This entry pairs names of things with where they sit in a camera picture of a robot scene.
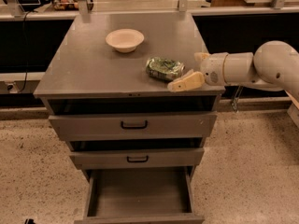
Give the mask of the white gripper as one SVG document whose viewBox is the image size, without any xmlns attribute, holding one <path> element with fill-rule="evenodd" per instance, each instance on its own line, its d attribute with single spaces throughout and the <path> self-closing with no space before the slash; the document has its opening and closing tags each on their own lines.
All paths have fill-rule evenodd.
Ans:
<svg viewBox="0 0 299 224">
<path fill-rule="evenodd" d="M 209 54 L 195 52 L 194 59 L 200 63 L 200 71 L 188 71 L 167 85 L 171 92 L 200 88 L 206 80 L 208 85 L 232 86 L 250 83 L 257 76 L 251 52 L 227 52 Z"/>
</svg>

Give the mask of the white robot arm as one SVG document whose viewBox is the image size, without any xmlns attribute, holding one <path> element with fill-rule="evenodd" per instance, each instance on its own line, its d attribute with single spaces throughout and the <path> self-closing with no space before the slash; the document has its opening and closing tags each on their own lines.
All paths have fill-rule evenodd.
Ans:
<svg viewBox="0 0 299 224">
<path fill-rule="evenodd" d="M 210 86 L 284 90 L 299 101 L 299 53 L 282 41 L 262 44 L 255 53 L 196 52 L 199 70 L 190 70 L 167 85 L 171 92 L 190 91 L 204 83 Z"/>
</svg>

